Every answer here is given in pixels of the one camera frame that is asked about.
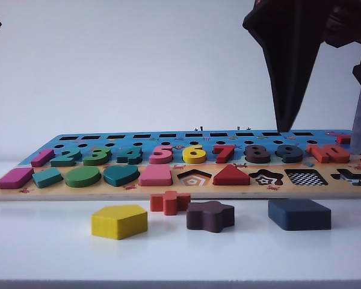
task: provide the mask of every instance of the white background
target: white background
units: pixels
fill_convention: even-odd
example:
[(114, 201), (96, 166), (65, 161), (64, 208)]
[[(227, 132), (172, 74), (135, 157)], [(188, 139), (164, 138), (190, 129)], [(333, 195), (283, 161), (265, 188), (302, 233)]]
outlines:
[[(275, 129), (245, 0), (0, 0), (0, 161), (58, 134)], [(361, 46), (322, 45), (295, 129), (351, 129)]]

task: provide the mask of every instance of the white table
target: white table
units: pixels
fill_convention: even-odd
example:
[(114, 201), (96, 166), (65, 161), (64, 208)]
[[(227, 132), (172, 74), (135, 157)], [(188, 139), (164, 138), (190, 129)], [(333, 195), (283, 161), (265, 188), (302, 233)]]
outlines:
[(332, 230), (301, 232), (271, 221), (267, 200), (222, 202), (236, 223), (219, 234), (149, 212), (124, 240), (92, 236), (91, 214), (148, 201), (0, 202), (0, 288), (361, 288), (361, 200), (319, 200)]

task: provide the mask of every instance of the shape puzzle piece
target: shape puzzle piece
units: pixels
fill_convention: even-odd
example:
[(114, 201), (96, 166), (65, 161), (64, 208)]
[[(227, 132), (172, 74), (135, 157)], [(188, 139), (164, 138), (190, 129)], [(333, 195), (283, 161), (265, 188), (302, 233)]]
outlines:
[(170, 166), (168, 164), (149, 164), (139, 176), (139, 185), (172, 185)]
[(249, 174), (259, 185), (283, 185), (283, 174), (273, 173), (269, 170), (260, 169), (256, 173)]
[(104, 180), (115, 187), (128, 184), (137, 179), (140, 175), (135, 165), (109, 166), (103, 171)]
[(348, 169), (337, 169), (339, 173), (332, 173), (333, 179), (344, 179), (352, 185), (361, 186), (361, 173), (352, 173)]
[(97, 167), (76, 167), (66, 174), (66, 184), (73, 188), (83, 188), (95, 184), (101, 177)]
[(187, 229), (219, 233), (225, 227), (234, 226), (234, 207), (216, 200), (189, 203), (186, 213)]
[(332, 228), (330, 209), (309, 199), (269, 200), (268, 215), (286, 231)]
[(63, 177), (56, 167), (49, 167), (32, 175), (34, 182), (38, 188), (45, 188), (49, 185), (60, 182)]
[(30, 179), (34, 169), (32, 167), (17, 167), (10, 170), (0, 179), (0, 188), (21, 188)]
[(178, 211), (186, 211), (191, 202), (189, 193), (177, 193), (176, 191), (166, 191), (164, 194), (150, 195), (150, 210), (160, 212), (166, 216), (176, 215)]
[(213, 180), (213, 185), (249, 185), (248, 174), (237, 169), (232, 164), (228, 164), (223, 170), (217, 173)]
[(106, 206), (91, 216), (92, 235), (123, 239), (147, 231), (147, 211), (138, 205)]
[(320, 163), (348, 163), (350, 153), (336, 144), (324, 144), (320, 148), (317, 144), (308, 144), (306, 152), (312, 154)]
[(49, 160), (53, 159), (55, 152), (53, 149), (42, 149), (39, 154), (31, 160), (31, 166), (42, 167)]

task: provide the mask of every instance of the teal parallelogram piece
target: teal parallelogram piece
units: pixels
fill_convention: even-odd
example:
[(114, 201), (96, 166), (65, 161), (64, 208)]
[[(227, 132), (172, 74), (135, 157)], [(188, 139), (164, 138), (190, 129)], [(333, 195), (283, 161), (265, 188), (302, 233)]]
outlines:
[(60, 182), (63, 177), (56, 167), (50, 167), (32, 175), (34, 182), (38, 188), (45, 188), (49, 185)]
[(115, 187), (128, 184), (140, 175), (138, 166), (110, 166), (103, 171), (104, 180)]

